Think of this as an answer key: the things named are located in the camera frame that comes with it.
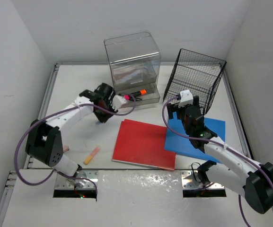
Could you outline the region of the pink highlighter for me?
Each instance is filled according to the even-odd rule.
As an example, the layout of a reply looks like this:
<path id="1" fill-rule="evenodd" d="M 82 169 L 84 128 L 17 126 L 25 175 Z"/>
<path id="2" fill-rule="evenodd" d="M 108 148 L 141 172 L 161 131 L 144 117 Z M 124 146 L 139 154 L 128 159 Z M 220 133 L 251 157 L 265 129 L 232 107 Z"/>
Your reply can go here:
<path id="1" fill-rule="evenodd" d="M 128 101 L 136 101 L 136 102 L 138 102 L 138 101 L 142 101 L 142 99 L 141 98 L 138 98 L 138 97 L 134 97 L 134 96 L 130 96 L 130 95 L 124 95 L 123 96 L 126 100 L 128 100 Z"/>

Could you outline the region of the orange highlighter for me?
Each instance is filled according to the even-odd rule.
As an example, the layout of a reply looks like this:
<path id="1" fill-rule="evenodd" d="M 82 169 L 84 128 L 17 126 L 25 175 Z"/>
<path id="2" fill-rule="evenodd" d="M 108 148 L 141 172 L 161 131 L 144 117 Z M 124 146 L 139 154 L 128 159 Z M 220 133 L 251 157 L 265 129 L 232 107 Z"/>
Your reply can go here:
<path id="1" fill-rule="evenodd" d="M 131 93 L 131 96 L 139 97 L 145 95 L 147 91 L 145 89 Z"/>

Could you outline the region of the yellow highlighter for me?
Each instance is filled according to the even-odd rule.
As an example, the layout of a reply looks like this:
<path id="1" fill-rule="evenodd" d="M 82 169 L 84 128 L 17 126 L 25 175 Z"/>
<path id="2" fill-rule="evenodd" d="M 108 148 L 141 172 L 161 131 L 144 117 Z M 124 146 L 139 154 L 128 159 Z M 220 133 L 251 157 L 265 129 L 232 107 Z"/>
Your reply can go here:
<path id="1" fill-rule="evenodd" d="M 91 160 L 95 157 L 95 155 L 100 151 L 101 147 L 97 146 L 93 149 L 93 151 L 85 158 L 85 160 L 83 161 L 84 165 L 88 165 Z"/>

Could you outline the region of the clear plastic drawer unit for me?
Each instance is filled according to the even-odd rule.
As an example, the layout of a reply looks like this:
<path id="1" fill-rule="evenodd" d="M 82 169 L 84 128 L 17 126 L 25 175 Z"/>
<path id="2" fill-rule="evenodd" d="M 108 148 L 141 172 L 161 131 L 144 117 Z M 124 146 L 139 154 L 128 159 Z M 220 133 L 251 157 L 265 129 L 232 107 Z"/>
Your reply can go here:
<path id="1" fill-rule="evenodd" d="M 136 105 L 158 103 L 160 50 L 149 31 L 118 35 L 104 40 L 113 88 L 118 95 L 145 89 Z"/>

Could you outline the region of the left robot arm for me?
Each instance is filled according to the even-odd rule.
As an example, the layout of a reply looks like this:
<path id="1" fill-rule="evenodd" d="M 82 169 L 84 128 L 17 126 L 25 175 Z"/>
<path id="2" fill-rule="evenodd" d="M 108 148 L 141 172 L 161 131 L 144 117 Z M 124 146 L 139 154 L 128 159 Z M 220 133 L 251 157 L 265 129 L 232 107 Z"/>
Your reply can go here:
<path id="1" fill-rule="evenodd" d="M 94 91 L 86 89 L 81 92 L 56 116 L 43 122 L 33 121 L 33 128 L 27 138 L 26 153 L 56 171 L 74 177 L 80 170 L 80 165 L 63 153 L 62 136 L 89 114 L 94 114 L 99 122 L 105 123 L 117 112 L 115 97 L 114 89 L 102 83 Z"/>

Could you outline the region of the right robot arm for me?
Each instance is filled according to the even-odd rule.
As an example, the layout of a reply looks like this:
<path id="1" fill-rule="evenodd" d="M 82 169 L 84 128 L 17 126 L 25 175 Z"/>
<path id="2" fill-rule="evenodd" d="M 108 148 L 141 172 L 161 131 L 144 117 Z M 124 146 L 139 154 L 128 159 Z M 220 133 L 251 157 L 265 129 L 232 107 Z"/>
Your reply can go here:
<path id="1" fill-rule="evenodd" d="M 201 184 L 219 183 L 244 197 L 248 205 L 260 214 L 273 207 L 273 164 L 254 161 L 239 153 L 204 123 L 197 96 L 176 95 L 168 100 L 162 114 L 181 122 L 184 133 L 177 135 L 201 153 L 213 157 L 197 168 Z"/>

